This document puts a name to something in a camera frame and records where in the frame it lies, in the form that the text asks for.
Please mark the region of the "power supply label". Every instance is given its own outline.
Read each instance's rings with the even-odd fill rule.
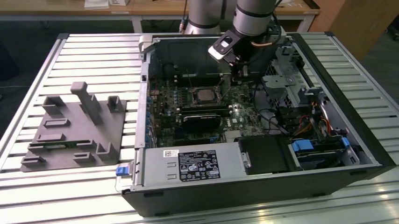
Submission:
[[[220,178],[216,151],[179,153],[179,174],[183,182]]]

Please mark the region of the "blue tab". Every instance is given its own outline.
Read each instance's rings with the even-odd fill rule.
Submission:
[[[298,152],[298,151],[299,151],[299,147],[298,147],[298,145],[295,144],[295,142],[291,144],[291,146],[292,146],[294,152]]]
[[[342,142],[346,148],[351,146],[350,140],[346,137],[342,138]]]
[[[292,143],[292,148],[295,152],[300,150],[314,150],[314,145],[310,140],[296,140]]]
[[[128,175],[130,175],[130,167],[116,168],[116,176],[128,176]]]

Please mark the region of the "gray plastic holder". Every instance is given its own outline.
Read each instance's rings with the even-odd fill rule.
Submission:
[[[60,96],[46,98],[47,113],[22,161],[23,172],[119,162],[126,100],[110,96],[98,101],[87,93],[86,82],[74,82],[71,92],[80,102],[66,103]]]

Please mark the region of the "slotted aluminum surface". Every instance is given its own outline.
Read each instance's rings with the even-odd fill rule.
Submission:
[[[303,37],[393,159],[399,163],[397,104],[334,38],[323,33],[303,34]],[[74,81],[87,81],[88,91],[96,94],[99,100],[110,95],[119,95],[128,100],[120,160],[134,159],[142,69],[138,40],[135,34],[112,34],[71,35],[67,41],[59,41],[39,73],[43,80],[32,87],[32,100],[15,123],[15,131],[10,133],[10,142],[3,149],[0,223],[319,224],[390,223],[399,218],[398,168],[372,180],[356,182],[330,196],[154,218],[140,217],[116,192],[116,166],[19,172],[20,160],[44,114],[40,107],[44,97],[60,94],[66,102],[78,101],[68,92],[68,85]],[[306,71],[318,85],[311,71]]]

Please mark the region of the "green circuit board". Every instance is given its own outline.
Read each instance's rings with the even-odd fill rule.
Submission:
[[[224,133],[228,131],[239,131],[240,136],[263,135],[260,118],[250,100],[250,92],[252,91],[250,85],[251,83],[243,83],[232,86],[226,81],[216,87],[218,91],[215,91],[222,100],[206,105],[196,105],[195,92],[210,87],[179,87],[171,80],[152,81],[151,95],[155,123],[158,124],[155,128],[158,147],[180,146],[186,145],[187,142],[196,142],[198,144],[223,143],[227,142]],[[220,104],[228,105],[230,114],[222,116],[219,128],[200,133],[186,133],[183,137],[176,137],[176,133],[180,132],[179,129],[183,128],[179,109],[190,106],[202,108],[202,106]]]

